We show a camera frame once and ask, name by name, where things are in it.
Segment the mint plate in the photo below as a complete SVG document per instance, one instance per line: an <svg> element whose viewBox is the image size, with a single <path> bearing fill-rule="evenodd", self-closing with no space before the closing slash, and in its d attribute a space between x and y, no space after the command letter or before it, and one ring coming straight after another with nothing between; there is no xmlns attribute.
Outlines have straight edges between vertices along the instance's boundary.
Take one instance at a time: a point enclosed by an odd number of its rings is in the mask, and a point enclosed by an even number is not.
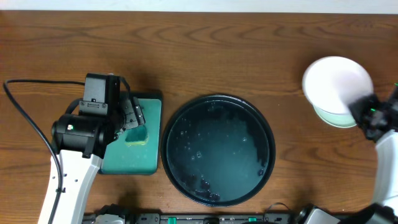
<svg viewBox="0 0 398 224"><path fill-rule="evenodd" d="M350 112L331 113L315 105L313 105L313 109L315 110L318 117L330 126L334 126L336 128L352 128L356 126L356 121L354 120Z"/></svg>

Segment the white plate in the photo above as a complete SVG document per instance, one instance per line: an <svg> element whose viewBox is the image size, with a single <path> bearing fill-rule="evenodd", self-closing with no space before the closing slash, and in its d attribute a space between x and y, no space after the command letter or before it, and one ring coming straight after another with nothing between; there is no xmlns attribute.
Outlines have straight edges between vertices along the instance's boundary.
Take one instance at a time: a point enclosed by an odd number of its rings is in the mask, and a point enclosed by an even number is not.
<svg viewBox="0 0 398 224"><path fill-rule="evenodd" d="M323 57L304 72L302 88L307 100L332 114L348 114L348 106L374 93L369 73L345 57Z"/></svg>

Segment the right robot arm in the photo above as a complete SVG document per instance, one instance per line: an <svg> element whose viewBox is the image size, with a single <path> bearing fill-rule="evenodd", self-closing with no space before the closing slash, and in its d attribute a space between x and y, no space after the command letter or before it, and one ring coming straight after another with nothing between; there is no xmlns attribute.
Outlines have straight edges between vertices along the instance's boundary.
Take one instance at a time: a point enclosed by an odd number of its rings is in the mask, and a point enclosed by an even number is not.
<svg viewBox="0 0 398 224"><path fill-rule="evenodd" d="M372 93L348 108L365 138L375 143L377 172L371 205L340 222L397 224L397 90L387 101Z"/></svg>

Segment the green yellow sponge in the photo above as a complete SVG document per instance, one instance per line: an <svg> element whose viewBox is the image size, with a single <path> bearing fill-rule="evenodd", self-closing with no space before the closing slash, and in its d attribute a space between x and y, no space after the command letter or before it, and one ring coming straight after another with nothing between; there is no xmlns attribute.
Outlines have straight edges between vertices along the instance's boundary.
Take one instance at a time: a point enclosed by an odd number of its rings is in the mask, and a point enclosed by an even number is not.
<svg viewBox="0 0 398 224"><path fill-rule="evenodd" d="M147 128L142 125L126 131L125 144L127 146L145 145L148 139Z"/></svg>

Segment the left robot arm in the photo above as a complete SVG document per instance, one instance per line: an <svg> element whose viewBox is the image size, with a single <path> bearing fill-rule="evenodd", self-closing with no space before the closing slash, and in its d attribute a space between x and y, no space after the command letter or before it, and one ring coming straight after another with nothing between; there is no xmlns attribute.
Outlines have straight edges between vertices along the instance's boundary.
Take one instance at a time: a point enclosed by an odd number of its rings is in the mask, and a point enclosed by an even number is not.
<svg viewBox="0 0 398 224"><path fill-rule="evenodd" d="M84 87L52 126L54 156L39 223L81 223L107 146L145 123L125 78L89 73Z"/></svg>

